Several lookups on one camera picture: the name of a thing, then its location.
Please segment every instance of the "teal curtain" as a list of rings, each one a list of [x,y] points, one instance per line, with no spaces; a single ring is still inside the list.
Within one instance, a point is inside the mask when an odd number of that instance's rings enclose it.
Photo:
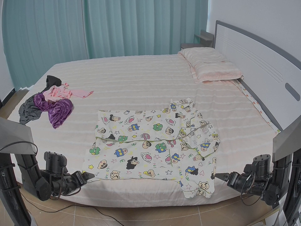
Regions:
[[[206,29],[208,0],[4,0],[4,51],[15,88],[56,63],[175,54]]]

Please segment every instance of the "pink clothing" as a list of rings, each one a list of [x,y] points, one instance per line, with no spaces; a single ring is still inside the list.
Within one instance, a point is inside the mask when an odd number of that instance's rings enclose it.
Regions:
[[[61,86],[51,86],[49,90],[44,91],[43,96],[45,97],[46,101],[53,101],[57,102],[61,99],[69,99],[71,95],[78,96],[81,98],[86,98],[90,94],[92,94],[94,91],[87,91],[83,89],[73,89],[69,90],[67,88],[68,84],[65,83]]]

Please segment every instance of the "floor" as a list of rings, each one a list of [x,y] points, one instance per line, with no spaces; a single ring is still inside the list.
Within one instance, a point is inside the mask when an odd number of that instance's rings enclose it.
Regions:
[[[28,90],[17,91],[4,107],[0,109],[0,117],[8,118],[16,105],[26,95]],[[39,201],[30,195],[23,188],[21,193],[38,208],[45,211],[55,211],[74,203],[59,199],[58,201]],[[257,196],[245,199],[247,204],[257,200]],[[82,208],[80,204],[67,208],[58,213],[45,213],[25,201],[27,209],[32,213],[39,226],[64,225],[64,226],[118,226],[119,224],[102,216],[93,208]],[[245,206],[239,197],[222,201],[216,204],[195,205],[195,206],[173,206],[173,207],[152,207],[152,208],[105,208],[97,207],[104,214],[111,215],[118,219],[125,226],[140,225],[199,225],[199,226],[246,226],[261,216],[268,213],[272,208],[265,202],[259,200],[252,206]],[[0,203],[0,226],[13,226],[8,213]]]

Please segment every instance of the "mattress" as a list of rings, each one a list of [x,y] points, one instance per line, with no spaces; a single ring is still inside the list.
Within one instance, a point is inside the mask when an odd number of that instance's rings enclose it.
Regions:
[[[10,120],[19,121],[20,105],[45,88],[47,75],[67,82],[70,89],[94,90],[94,93],[85,99],[72,96],[74,109],[57,129],[52,128],[47,112],[27,124],[39,148],[40,169],[45,168],[44,152],[51,151],[66,156],[70,173],[81,170],[85,152],[95,141],[99,109],[155,110],[167,107],[170,99],[187,97],[195,102],[194,107],[220,135],[216,173],[242,173],[253,157],[272,153],[275,132],[252,102],[231,81],[195,84],[188,63],[180,55],[126,56],[56,64],[17,105]],[[14,169],[21,182],[20,170]],[[88,183],[79,194],[62,198],[95,206],[151,207],[210,204],[238,195],[219,179],[215,179],[215,192],[209,199],[203,196],[185,198],[174,181],[128,179]]]

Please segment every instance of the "purple patterned fabric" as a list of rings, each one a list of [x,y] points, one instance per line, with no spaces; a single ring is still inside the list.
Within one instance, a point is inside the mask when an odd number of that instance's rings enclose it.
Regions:
[[[73,104],[69,99],[62,99],[56,102],[48,110],[49,121],[54,129],[58,128],[67,119],[72,111]]]
[[[33,98],[33,102],[35,106],[41,111],[48,111],[55,105],[54,103],[49,103],[48,101],[46,101],[42,93],[37,93]]]

